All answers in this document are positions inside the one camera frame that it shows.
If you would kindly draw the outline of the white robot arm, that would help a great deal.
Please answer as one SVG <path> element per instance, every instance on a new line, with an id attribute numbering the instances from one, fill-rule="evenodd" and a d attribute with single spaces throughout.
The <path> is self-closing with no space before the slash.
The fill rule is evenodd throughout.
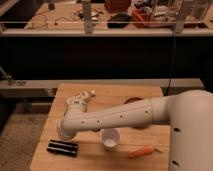
<path id="1" fill-rule="evenodd" d="M 168 171 L 213 171 L 213 93 L 190 90 L 88 114 L 82 109 L 82 100 L 72 97 L 58 124 L 60 138 L 72 139 L 81 131 L 168 124 Z"/>

